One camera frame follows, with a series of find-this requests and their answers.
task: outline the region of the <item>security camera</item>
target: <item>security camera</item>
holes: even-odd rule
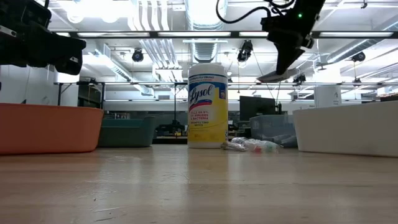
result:
[[[252,51],[253,51],[253,44],[251,43],[251,40],[245,40],[241,50],[239,51],[238,61],[239,62],[247,61],[251,56]]]
[[[135,62],[141,62],[144,59],[144,55],[142,54],[142,49],[134,49],[134,53],[132,55],[132,60]]]
[[[351,58],[351,60],[353,60],[354,62],[363,62],[365,59],[366,56],[363,52],[360,52]]]

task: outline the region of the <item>cable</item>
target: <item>cable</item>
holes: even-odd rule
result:
[[[259,67],[259,70],[260,70],[261,76],[263,76],[264,74],[262,73],[262,70],[261,70],[261,67],[260,67],[259,61],[257,60],[256,53],[254,53],[254,50],[252,50],[252,52],[253,52],[254,58],[256,59],[257,66]],[[275,99],[275,98],[274,98],[274,95],[272,94],[271,90],[269,89],[268,83],[266,83],[266,85],[267,85],[267,88],[268,88],[268,91],[269,91],[269,93],[270,93],[270,94],[271,94],[271,96],[272,96],[272,99]]]
[[[278,8],[278,9],[286,9],[287,7],[291,6],[295,0],[291,0],[290,2],[283,4],[283,5],[279,5],[274,3],[274,0],[264,0],[265,2],[268,2],[272,7]]]
[[[280,91],[280,83],[281,83],[281,82],[279,82],[278,95],[276,96],[276,100],[275,100],[275,103],[276,103],[276,104],[278,104],[279,91]]]
[[[221,21],[223,21],[224,23],[226,23],[226,24],[234,24],[234,23],[237,23],[237,22],[243,20],[244,18],[246,18],[247,16],[250,16],[252,13],[254,13],[254,12],[258,11],[258,10],[262,10],[262,9],[265,10],[265,11],[267,12],[267,17],[271,17],[271,10],[269,10],[267,7],[260,6],[260,7],[255,7],[254,9],[250,10],[249,12],[247,12],[245,15],[243,15],[243,16],[241,16],[241,17],[239,17],[239,18],[237,18],[237,19],[235,19],[235,20],[233,20],[233,21],[227,21],[226,19],[224,19],[224,18],[220,15],[220,12],[218,11],[218,4],[219,4],[219,3],[220,3],[220,0],[217,0],[217,4],[216,4],[216,14],[217,14],[217,17],[218,17]]]
[[[241,72],[239,71],[239,62],[238,62],[238,93],[241,93]]]
[[[27,100],[26,98],[26,93],[27,93],[27,86],[29,85],[29,78],[30,78],[30,66],[28,68],[28,74],[27,74],[27,80],[26,80],[26,85],[25,85],[25,94],[24,94],[24,100]]]
[[[50,0],[45,0],[44,2],[44,8],[48,9],[50,5]]]

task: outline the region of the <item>plastic bottle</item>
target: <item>plastic bottle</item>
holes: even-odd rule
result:
[[[228,78],[213,63],[188,71],[188,147],[219,149],[228,140]]]

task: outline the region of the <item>lysol logo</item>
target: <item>lysol logo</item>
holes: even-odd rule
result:
[[[189,110],[191,111],[197,106],[211,105],[213,99],[214,85],[202,84],[198,85],[189,93]]]

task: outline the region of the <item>wall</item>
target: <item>wall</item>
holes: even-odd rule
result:
[[[58,72],[47,68],[20,68],[13,65],[0,66],[0,103],[57,105]],[[78,86],[71,86],[62,95],[62,105],[77,106]]]

